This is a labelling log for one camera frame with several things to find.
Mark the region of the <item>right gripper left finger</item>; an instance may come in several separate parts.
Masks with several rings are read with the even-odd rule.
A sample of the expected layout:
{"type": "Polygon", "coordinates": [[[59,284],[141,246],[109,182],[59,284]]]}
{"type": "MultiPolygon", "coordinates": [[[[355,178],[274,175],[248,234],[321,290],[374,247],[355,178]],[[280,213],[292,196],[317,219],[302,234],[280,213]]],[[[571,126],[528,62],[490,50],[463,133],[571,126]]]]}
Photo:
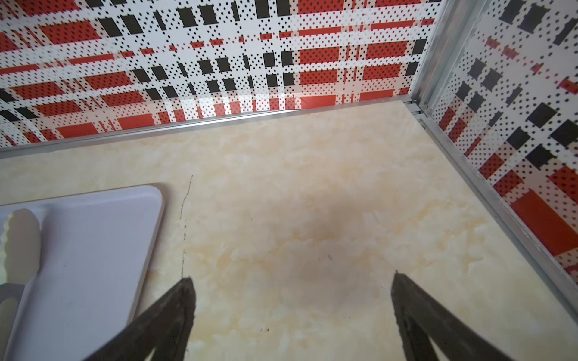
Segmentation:
{"type": "Polygon", "coordinates": [[[89,360],[183,360],[194,326],[197,295],[183,278],[89,360]]]}

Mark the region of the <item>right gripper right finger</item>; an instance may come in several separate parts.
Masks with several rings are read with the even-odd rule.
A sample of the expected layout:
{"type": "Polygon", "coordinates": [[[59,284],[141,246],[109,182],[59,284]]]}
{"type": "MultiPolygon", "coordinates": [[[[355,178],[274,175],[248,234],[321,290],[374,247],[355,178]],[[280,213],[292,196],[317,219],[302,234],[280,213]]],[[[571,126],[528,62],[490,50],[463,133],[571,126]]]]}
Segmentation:
{"type": "Polygon", "coordinates": [[[407,360],[509,360],[403,273],[394,275],[391,299],[407,360]]]}

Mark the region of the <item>metal tongs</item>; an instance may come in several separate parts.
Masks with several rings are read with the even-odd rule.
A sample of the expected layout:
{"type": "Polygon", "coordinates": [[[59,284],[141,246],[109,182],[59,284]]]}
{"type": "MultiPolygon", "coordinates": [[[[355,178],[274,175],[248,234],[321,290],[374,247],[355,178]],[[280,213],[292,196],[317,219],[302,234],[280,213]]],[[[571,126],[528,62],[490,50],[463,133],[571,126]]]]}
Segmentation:
{"type": "Polygon", "coordinates": [[[1,236],[1,358],[5,358],[19,303],[26,284],[37,274],[41,230],[28,209],[8,215],[1,236]]]}

